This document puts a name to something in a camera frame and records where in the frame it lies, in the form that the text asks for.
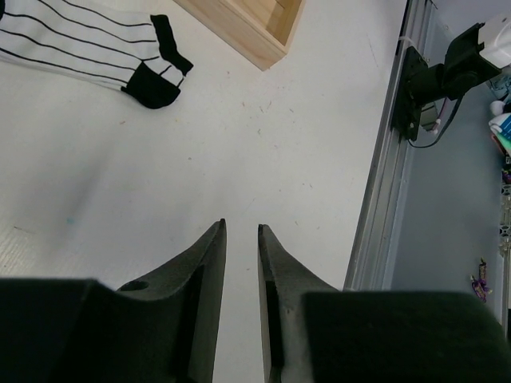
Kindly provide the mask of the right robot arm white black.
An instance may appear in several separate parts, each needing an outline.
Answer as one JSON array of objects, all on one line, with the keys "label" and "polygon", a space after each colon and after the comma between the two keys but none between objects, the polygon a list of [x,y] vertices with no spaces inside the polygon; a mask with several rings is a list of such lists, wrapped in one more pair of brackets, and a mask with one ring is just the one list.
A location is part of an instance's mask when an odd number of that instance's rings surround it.
[{"label": "right robot arm white black", "polygon": [[437,99],[457,100],[510,66],[510,14],[476,23],[446,51]]}]

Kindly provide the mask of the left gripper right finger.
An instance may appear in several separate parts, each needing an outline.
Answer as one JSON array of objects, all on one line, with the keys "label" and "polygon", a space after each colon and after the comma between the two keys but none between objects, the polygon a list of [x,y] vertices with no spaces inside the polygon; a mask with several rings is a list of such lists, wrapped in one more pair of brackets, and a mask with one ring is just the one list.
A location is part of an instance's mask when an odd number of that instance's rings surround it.
[{"label": "left gripper right finger", "polygon": [[258,228],[267,382],[507,382],[510,347],[476,298],[335,289]]}]

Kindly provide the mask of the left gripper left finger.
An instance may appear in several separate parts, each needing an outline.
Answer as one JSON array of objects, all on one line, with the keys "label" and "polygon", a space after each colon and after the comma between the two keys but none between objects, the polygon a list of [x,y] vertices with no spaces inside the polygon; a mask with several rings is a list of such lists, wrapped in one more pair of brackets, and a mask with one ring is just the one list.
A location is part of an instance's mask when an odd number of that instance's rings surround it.
[{"label": "left gripper left finger", "polygon": [[3,278],[4,382],[210,382],[227,254],[214,223],[112,290],[94,279]]}]

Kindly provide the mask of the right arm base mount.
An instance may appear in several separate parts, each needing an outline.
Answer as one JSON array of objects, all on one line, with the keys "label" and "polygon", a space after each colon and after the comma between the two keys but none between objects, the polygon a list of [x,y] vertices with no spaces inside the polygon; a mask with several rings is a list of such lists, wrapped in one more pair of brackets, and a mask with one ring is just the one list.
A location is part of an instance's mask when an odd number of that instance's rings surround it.
[{"label": "right arm base mount", "polygon": [[423,107],[446,97],[444,74],[443,64],[428,66],[414,47],[405,50],[390,120],[390,127],[401,139],[415,141]]}]

